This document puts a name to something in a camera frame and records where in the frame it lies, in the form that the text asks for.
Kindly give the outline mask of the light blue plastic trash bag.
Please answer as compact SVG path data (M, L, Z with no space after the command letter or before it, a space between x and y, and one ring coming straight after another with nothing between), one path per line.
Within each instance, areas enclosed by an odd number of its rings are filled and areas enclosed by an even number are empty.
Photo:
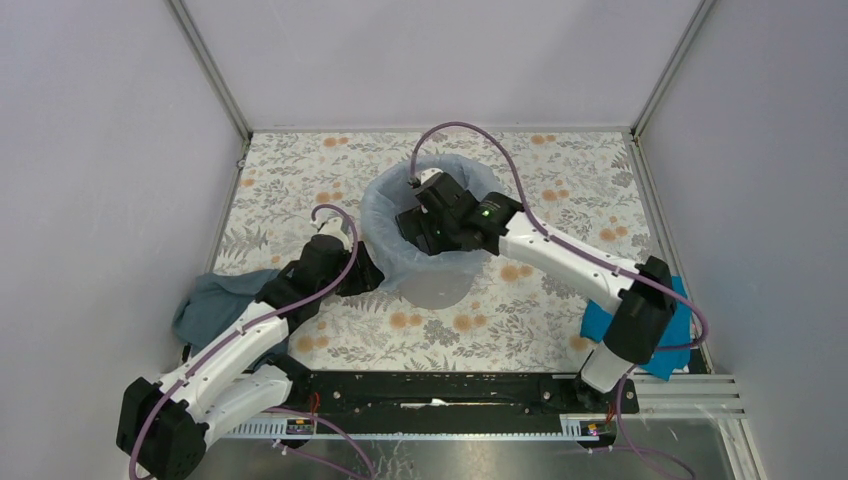
M422 155L416 171L437 168L481 200L491 192L505 191L487 165L457 154ZM401 235L396 217L418 205L408 184L409 164L395 165L376 177L365 189L360 224L369 255L384 276L381 291L393 291L406 280L425 272L445 272L472 280L490 257L485 251L453 251L429 256Z

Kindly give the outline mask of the grey plastic trash bin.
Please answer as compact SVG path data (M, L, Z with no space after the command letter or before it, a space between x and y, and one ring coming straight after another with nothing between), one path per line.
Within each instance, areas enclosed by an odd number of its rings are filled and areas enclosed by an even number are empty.
M415 307L442 310L456 305L470 291L473 275L452 272L422 272L399 285L400 295Z

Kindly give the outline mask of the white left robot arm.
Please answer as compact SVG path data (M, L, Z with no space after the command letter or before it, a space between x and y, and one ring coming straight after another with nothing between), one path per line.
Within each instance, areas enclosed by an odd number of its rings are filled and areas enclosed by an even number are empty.
M117 447L131 479L184 479L224 434L271 407L296 411L310 385L265 363L332 295L374 290L379 270L356 232L324 224L280 270L206 274L176 317L196 351L123 393Z

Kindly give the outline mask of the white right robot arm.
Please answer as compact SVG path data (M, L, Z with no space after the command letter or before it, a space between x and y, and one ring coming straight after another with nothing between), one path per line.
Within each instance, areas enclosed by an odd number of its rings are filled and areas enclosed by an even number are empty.
M429 169L413 183L415 206L395 218L401 236L430 255L486 251L523 262L568 283L609 313L611 323L581 367L575 402L597 412L620 378L648 363L676 311L668 265L638 263L578 242L532 219L498 192L476 199L451 175Z

